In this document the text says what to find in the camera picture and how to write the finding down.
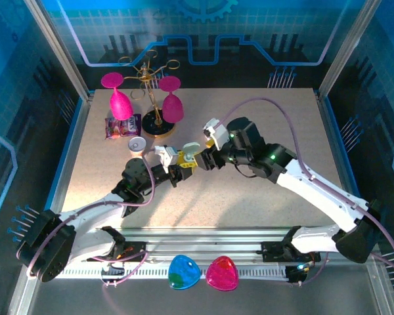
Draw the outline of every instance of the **speckled tabletop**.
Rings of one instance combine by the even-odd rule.
[[[121,90],[129,95],[130,90]],[[167,93],[155,90],[160,104]],[[129,138],[105,140],[104,118],[109,112],[111,90],[96,90],[87,118],[76,164],[68,186],[63,211],[77,209],[100,199],[121,179],[131,158]],[[148,147],[169,145],[181,148],[187,142],[204,145],[202,127],[211,118],[222,118],[236,103],[249,97],[267,96],[279,102],[291,117],[306,164],[334,184],[341,186],[330,145],[312,89],[179,89],[185,118],[166,138],[148,140]],[[135,113],[151,109],[148,97],[133,103]],[[230,117],[246,116],[254,121],[265,142],[278,142],[295,150],[292,135],[282,114],[271,104],[247,104]],[[158,160],[150,154],[152,165]],[[289,227],[332,224],[310,203],[285,188],[262,178],[244,178],[232,165],[221,170],[196,169],[176,188],[164,183],[154,202],[120,221],[120,226],[207,226]]]

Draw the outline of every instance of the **purple snack package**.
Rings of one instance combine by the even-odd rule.
[[[129,119],[120,122],[121,137],[140,136],[142,129],[141,114],[134,114]]]
[[[141,114],[134,114],[126,120],[105,118],[105,139],[117,139],[119,137],[140,136]]]

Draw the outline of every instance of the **glass enclosure wall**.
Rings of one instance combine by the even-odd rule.
[[[394,236],[394,0],[382,1],[329,100],[359,192],[387,207]]]
[[[0,1],[0,314],[20,270],[11,218],[44,208],[77,99],[24,2]]]
[[[183,87],[318,88],[363,0],[43,0],[90,89],[149,49]],[[131,68],[125,75],[135,75]],[[123,87],[138,84],[126,80]]]

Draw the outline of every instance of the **black mount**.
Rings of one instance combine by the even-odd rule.
[[[318,252],[303,254],[292,245],[293,235],[301,227],[294,226],[285,235],[282,241],[264,241],[261,243],[261,250],[257,254],[263,256],[264,263],[309,263],[314,260],[321,261]]]
[[[287,164],[296,158],[281,144],[266,144],[255,123],[246,117],[232,120],[227,130],[229,141],[220,151],[213,145],[194,156],[200,168],[210,171],[226,163],[247,165],[257,177],[276,183],[279,175],[286,172]]]
[[[122,236],[116,229],[112,228],[111,226],[104,226],[102,228],[105,232],[109,233],[115,241],[115,245],[112,248],[111,252],[105,256],[100,257],[101,259],[106,260],[115,260],[115,259],[122,259],[128,256],[135,255],[140,253],[140,251],[146,250],[146,242],[145,241],[126,241],[125,237]],[[135,261],[140,262],[142,260],[142,255],[129,259],[128,261]],[[96,259],[87,259],[87,261],[97,261]]]
[[[16,250],[16,257],[25,266],[29,266],[39,246],[61,222],[59,215],[51,210],[41,212],[22,238]],[[73,226],[63,226],[53,237],[52,242],[39,254],[31,274],[42,282],[57,277],[67,265],[75,236],[76,231]]]
[[[182,168],[178,165],[170,165],[168,173],[165,172],[161,164],[151,168],[153,177],[155,178],[155,187],[169,180],[173,187],[177,187],[177,183],[186,180],[192,175],[191,168]],[[124,202],[142,203],[144,196],[150,193],[152,183],[150,176],[140,158],[130,159],[125,164],[125,169],[121,174],[123,179],[118,182],[117,186],[111,191],[113,194],[119,195]],[[122,217],[126,217],[137,210],[138,207],[126,207]]]
[[[374,199],[368,205],[368,212],[383,224],[386,208]],[[347,259],[363,264],[379,241],[382,233],[380,229],[367,217],[355,221],[356,228],[350,232],[340,230],[332,239],[337,250]]]
[[[308,271],[300,270],[295,266],[286,266],[285,273],[288,278],[288,282],[291,284],[296,284],[299,281],[304,282],[308,276]]]

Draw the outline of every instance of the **purple cable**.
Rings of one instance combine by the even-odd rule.
[[[295,128],[294,128],[294,124],[292,123],[292,120],[290,119],[289,115],[284,111],[283,107],[281,105],[279,105],[276,101],[267,98],[267,97],[253,97],[253,98],[249,98],[237,105],[235,105],[221,120],[220,122],[215,126],[215,128],[217,128],[218,126],[220,126],[221,124],[223,124],[223,122],[229,118],[230,115],[232,115],[232,113],[234,113],[239,107],[241,107],[242,105],[245,105],[249,102],[253,102],[255,100],[264,100],[266,102],[270,102],[271,104],[275,105],[283,114],[283,116],[286,118],[286,121],[288,122],[290,131],[292,133],[292,136],[294,138],[294,142],[295,142],[295,149],[296,149],[296,155],[297,155],[297,161],[299,163],[299,165],[301,166],[303,172],[305,174],[307,174],[307,176],[312,180],[312,182],[314,184],[316,184],[318,187],[322,188],[323,190],[325,190],[326,192],[328,192],[329,194],[333,195],[335,198],[337,198],[338,200],[340,200],[341,202],[345,202],[348,203],[352,208],[356,209],[360,214],[364,215],[365,217],[367,217],[368,219],[370,219],[382,232],[382,234],[387,238],[388,242],[391,244],[392,248],[394,249],[394,239],[391,237],[391,235],[389,234],[389,232],[387,231],[387,229],[385,229],[385,227],[377,220],[375,219],[375,217],[373,215],[371,215],[368,211],[365,211],[364,209],[362,209],[361,207],[359,207],[356,203],[354,203],[353,201],[351,201],[349,198],[347,198],[346,196],[340,194],[339,192],[337,192],[336,190],[334,190],[332,187],[329,187],[327,184],[321,182],[319,179],[313,177],[313,175],[308,171],[308,169],[306,168],[303,160],[302,160],[302,154],[301,154],[301,150],[299,149],[299,142],[297,141],[297,137],[296,137],[296,132],[295,132]],[[392,266],[394,268],[394,263],[392,263],[391,261],[388,261],[387,259],[372,253],[372,256],[375,257],[376,259],[382,261],[385,264],[388,264],[389,266]]]
[[[323,262],[323,264],[321,265],[321,267],[320,267],[320,269],[318,270],[318,272],[317,272],[312,278],[308,279],[308,280],[305,281],[305,282],[302,282],[301,285],[307,285],[309,282],[314,281],[314,280],[321,274],[321,272],[324,270],[324,268],[325,268],[325,266],[326,266],[326,263],[327,263],[327,260],[328,260],[328,253],[326,253],[326,256],[324,257],[324,262]]]
[[[91,205],[87,205],[86,207],[80,209],[78,212],[76,212],[74,215],[70,215],[66,220],[64,220],[63,222],[61,222],[46,238],[45,240],[42,242],[42,244],[38,247],[37,252],[35,253],[35,255],[32,257],[31,263],[28,266],[28,269],[26,271],[26,275],[28,277],[31,276],[31,271],[33,266],[35,265],[36,261],[38,260],[39,255],[41,254],[42,250],[44,250],[45,246],[47,246],[47,244],[51,241],[51,239],[56,236],[57,232],[67,223],[73,221],[75,218],[77,218],[78,216],[80,216],[82,213],[90,210],[90,209],[94,209],[96,207],[99,207],[101,205],[125,205],[125,206],[133,206],[133,207],[144,207],[145,205],[148,205],[152,202],[153,197],[155,195],[155,178],[153,177],[152,174],[152,170],[150,169],[150,166],[147,162],[147,160],[144,158],[144,156],[142,156],[143,159],[143,163],[144,166],[146,166],[146,169],[149,173],[150,176],[150,182],[152,184],[152,193],[150,194],[150,198],[148,201],[144,202],[144,203],[128,203],[128,202],[118,202],[118,201],[100,201],[97,203],[92,203]]]
[[[128,275],[126,275],[121,280],[114,281],[114,282],[108,282],[108,283],[106,283],[106,285],[113,285],[115,287],[115,286],[117,286],[119,284],[122,284],[124,281],[127,281],[144,264],[144,262],[146,261],[148,256],[149,256],[148,252],[144,252],[144,257],[143,257],[142,261]]]

